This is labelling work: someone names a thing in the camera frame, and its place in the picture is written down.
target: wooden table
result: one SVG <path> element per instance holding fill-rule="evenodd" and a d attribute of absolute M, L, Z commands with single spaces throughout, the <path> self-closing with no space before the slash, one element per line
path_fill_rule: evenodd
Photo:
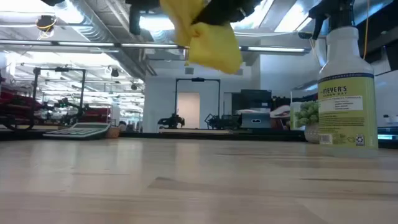
<path fill-rule="evenodd" d="M 294 142 L 0 142 L 1 224 L 397 223 L 398 151 Z"/>

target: cleaning spray bottle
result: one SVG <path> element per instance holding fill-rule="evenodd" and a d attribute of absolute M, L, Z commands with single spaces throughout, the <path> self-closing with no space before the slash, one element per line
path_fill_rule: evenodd
<path fill-rule="evenodd" d="M 318 77 L 321 148 L 333 156 L 377 155 L 374 70 L 360 57 L 354 0 L 323 0 L 310 10 L 313 39 L 329 18 L 328 60 Z"/>

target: door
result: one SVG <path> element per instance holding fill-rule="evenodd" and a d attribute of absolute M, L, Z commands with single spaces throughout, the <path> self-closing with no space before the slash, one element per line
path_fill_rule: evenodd
<path fill-rule="evenodd" d="M 200 128 L 200 94 L 178 93 L 177 114 L 185 119 L 184 128 Z"/>

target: fluorescent light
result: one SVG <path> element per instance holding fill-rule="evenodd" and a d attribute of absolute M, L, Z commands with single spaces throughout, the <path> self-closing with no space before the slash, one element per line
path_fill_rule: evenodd
<path fill-rule="evenodd" d="M 34 81 L 33 78 L 15 78 L 14 81 L 27 81 L 27 82 L 32 82 Z M 57 80 L 57 79 L 40 79 L 37 80 L 38 82 L 55 82 L 55 83 L 72 83 L 72 82 L 81 82 L 81 80 Z M 100 84 L 120 84 L 121 82 L 116 80 L 86 80 L 85 83 L 100 83 Z"/>
<path fill-rule="evenodd" d="M 81 91 L 64 91 L 64 90 L 43 90 L 44 93 L 48 94 L 80 94 Z M 89 96 L 104 96 L 104 94 L 108 94 L 108 96 L 118 96 L 118 95 L 126 95 L 126 96 L 137 96 L 141 97 L 141 92 L 108 92 L 108 91 L 85 91 L 85 95 Z"/>
<path fill-rule="evenodd" d="M 272 3 L 274 3 L 274 0 L 262 0 L 261 3 L 254 8 L 254 12 L 250 16 L 247 16 L 240 22 L 231 23 L 231 26 L 234 29 L 246 29 L 248 26 L 251 28 L 258 28 L 267 16 Z"/>
<path fill-rule="evenodd" d="M 168 17 L 141 16 L 139 26 L 148 31 L 174 30 L 174 24 Z"/>
<path fill-rule="evenodd" d="M 318 84 L 314 84 L 308 88 L 306 88 L 304 91 L 312 91 L 312 90 L 316 90 L 318 88 Z"/>
<path fill-rule="evenodd" d="M 58 42 L 61 46 L 76 47 L 114 47 L 113 43 L 95 43 L 95 42 Z"/>
<path fill-rule="evenodd" d="M 177 44 L 121 44 L 122 47 L 153 48 L 153 49 L 178 49 Z"/>
<path fill-rule="evenodd" d="M 54 6 L 55 15 L 63 21 L 71 24 L 79 24 L 84 21 L 84 15 L 73 5 L 70 0 L 58 3 Z"/>
<path fill-rule="evenodd" d="M 309 18 L 309 17 L 308 17 L 306 20 L 304 20 L 304 22 L 303 22 L 298 28 L 296 28 L 295 31 L 301 31 L 301 30 L 304 29 L 304 27 L 305 27 L 306 25 L 308 25 L 311 21 L 312 21 L 312 18 Z"/>
<path fill-rule="evenodd" d="M 275 32 L 292 32 L 294 31 L 308 16 L 304 13 L 304 9 L 300 3 L 296 2 L 282 19 Z"/>
<path fill-rule="evenodd" d="M 288 47 L 248 47 L 248 51 L 252 52 L 290 52 L 290 53 L 302 53 L 305 49 L 296 49 Z"/>
<path fill-rule="evenodd" d="M 0 40 L 0 44 L 16 44 L 16 45 L 52 45 L 50 41 L 41 40 Z"/>
<path fill-rule="evenodd" d="M 119 53 L 119 50 L 110 50 L 110 49 L 91 49 L 92 53 Z"/>
<path fill-rule="evenodd" d="M 378 139 L 382 139 L 382 140 L 393 140 L 393 135 L 390 134 L 378 134 L 377 135 Z"/>

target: yellow rag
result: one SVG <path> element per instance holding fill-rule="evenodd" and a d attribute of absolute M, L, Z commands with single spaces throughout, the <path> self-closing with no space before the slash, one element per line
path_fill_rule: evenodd
<path fill-rule="evenodd" d="M 203 0 L 160 0 L 175 27 L 175 42 L 190 48 L 189 62 L 236 73 L 242 64 L 238 41 L 229 23 L 212 26 L 199 22 L 191 25 L 205 7 Z"/>

